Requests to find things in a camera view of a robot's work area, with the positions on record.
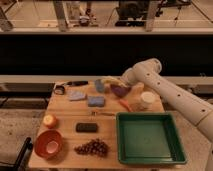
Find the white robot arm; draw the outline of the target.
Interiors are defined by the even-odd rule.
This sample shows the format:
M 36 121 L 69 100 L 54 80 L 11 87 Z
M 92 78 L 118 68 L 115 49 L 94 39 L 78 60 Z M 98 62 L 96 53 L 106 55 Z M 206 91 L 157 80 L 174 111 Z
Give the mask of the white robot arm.
M 161 69 L 160 61 L 151 58 L 127 69 L 121 80 L 127 85 L 142 82 L 149 86 L 181 112 L 207 138 L 213 136 L 213 105 L 160 76 Z

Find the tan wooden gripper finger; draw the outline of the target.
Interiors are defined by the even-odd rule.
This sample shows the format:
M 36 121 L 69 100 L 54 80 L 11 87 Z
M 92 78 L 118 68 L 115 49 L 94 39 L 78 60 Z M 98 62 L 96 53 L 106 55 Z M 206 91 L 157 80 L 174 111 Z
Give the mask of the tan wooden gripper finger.
M 144 84 L 138 83 L 132 87 L 130 94 L 136 97 L 136 96 L 139 96 L 143 92 L 143 90 L 144 90 Z

